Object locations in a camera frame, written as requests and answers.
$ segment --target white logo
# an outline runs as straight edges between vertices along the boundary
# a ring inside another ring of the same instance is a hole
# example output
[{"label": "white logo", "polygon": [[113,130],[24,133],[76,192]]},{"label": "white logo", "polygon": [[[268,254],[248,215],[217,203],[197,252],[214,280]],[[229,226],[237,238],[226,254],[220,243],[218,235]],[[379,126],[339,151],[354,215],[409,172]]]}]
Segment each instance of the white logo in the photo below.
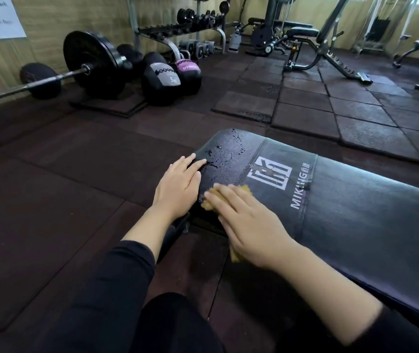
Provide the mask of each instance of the white logo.
[{"label": "white logo", "polygon": [[282,165],[281,163],[260,157],[255,161],[255,165],[264,167],[260,170],[252,168],[247,177],[254,180],[269,184],[273,187],[285,190],[288,183],[289,175],[291,174],[291,167]]}]

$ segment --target black sleeve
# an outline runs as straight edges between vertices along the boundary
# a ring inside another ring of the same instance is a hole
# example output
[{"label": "black sleeve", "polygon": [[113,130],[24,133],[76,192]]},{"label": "black sleeve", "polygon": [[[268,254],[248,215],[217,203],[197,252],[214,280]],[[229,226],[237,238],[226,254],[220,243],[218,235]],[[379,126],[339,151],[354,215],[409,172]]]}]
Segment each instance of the black sleeve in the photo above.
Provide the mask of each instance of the black sleeve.
[{"label": "black sleeve", "polygon": [[128,352],[154,267],[147,246],[121,241],[61,317],[42,351]]},{"label": "black sleeve", "polygon": [[419,328],[383,306],[373,325],[349,346],[353,352],[419,352]]}]

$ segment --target medicine ball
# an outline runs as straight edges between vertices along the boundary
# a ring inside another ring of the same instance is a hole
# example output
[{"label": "medicine ball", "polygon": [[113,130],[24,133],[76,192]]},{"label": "medicine ball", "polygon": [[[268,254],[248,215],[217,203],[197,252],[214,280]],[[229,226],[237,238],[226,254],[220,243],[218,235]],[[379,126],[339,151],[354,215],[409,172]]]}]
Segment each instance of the medicine ball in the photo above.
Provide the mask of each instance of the medicine ball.
[{"label": "medicine ball", "polygon": [[182,93],[184,95],[198,93],[201,87],[201,70],[194,61],[180,59],[172,65],[172,68],[180,78]]},{"label": "medicine ball", "polygon": [[143,62],[145,67],[152,63],[164,63],[167,64],[165,58],[159,52],[149,52],[144,56]]},{"label": "medicine ball", "polygon": [[[43,63],[25,64],[20,69],[20,81],[22,84],[33,83],[57,75],[58,74],[52,68]],[[53,99],[61,93],[61,89],[61,81],[56,80],[30,89],[30,93],[35,99]]]},{"label": "medicine ball", "polygon": [[180,91],[180,79],[175,70],[165,63],[152,63],[144,70],[141,86],[149,105],[171,105]]},{"label": "medicine ball", "polygon": [[126,70],[125,80],[129,83],[133,81],[134,79],[139,78],[144,73],[145,64],[143,62],[143,54],[136,51],[132,45],[128,44],[122,44],[119,45],[116,50],[118,53],[124,57],[126,57],[127,60],[131,62],[133,65],[132,70]]}]

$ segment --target barbell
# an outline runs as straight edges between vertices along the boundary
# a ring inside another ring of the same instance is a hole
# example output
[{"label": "barbell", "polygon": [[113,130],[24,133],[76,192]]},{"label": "barbell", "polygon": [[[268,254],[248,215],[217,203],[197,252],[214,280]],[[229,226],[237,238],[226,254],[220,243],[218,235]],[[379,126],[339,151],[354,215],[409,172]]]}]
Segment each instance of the barbell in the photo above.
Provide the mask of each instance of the barbell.
[{"label": "barbell", "polygon": [[124,90],[124,70],[131,70],[132,64],[100,33],[71,32],[63,53],[69,72],[12,88],[0,93],[0,99],[72,77],[93,98],[114,99]]}]

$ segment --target yellow cloth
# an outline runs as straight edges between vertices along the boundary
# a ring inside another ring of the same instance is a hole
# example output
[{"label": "yellow cloth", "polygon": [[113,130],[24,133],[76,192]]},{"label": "yellow cloth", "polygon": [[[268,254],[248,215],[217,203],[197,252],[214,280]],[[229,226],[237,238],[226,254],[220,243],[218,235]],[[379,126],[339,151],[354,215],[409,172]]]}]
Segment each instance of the yellow cloth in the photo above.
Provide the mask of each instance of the yellow cloth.
[{"label": "yellow cloth", "polygon": [[[247,184],[244,184],[243,186],[237,186],[237,187],[243,189],[248,194],[253,195]],[[221,200],[225,201],[226,203],[228,202],[226,198],[224,198],[223,195],[219,193],[219,191],[216,188],[210,188],[208,192],[214,195],[217,195]],[[203,203],[201,204],[201,207],[205,210],[213,210],[216,212],[216,209],[207,200],[203,201]],[[229,244],[229,254],[231,256],[231,261],[233,263],[240,263],[241,261],[244,261],[244,257],[241,254],[239,254],[237,251],[235,251],[233,246],[230,244]]]}]

